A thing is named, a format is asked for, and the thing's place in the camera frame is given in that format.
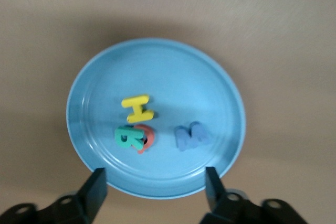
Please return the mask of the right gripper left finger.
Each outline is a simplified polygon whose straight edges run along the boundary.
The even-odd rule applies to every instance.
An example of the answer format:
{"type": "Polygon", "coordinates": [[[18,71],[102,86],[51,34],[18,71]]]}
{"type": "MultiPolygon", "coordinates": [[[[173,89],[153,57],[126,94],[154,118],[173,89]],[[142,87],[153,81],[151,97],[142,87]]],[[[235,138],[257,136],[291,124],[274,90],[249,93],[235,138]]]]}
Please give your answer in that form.
{"type": "Polygon", "coordinates": [[[55,223],[92,223],[106,196],[106,170],[97,168],[76,193],[53,204],[55,223]]]}

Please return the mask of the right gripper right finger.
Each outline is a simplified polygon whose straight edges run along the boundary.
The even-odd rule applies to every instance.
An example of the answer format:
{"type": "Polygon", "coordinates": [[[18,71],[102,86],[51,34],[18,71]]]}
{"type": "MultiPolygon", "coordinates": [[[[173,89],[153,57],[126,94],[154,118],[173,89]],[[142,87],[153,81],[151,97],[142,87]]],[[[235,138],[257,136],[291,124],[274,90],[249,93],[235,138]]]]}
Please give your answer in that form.
{"type": "Polygon", "coordinates": [[[258,206],[222,184],[215,167],[205,168],[205,192],[209,205],[201,223],[260,223],[258,206]]]}

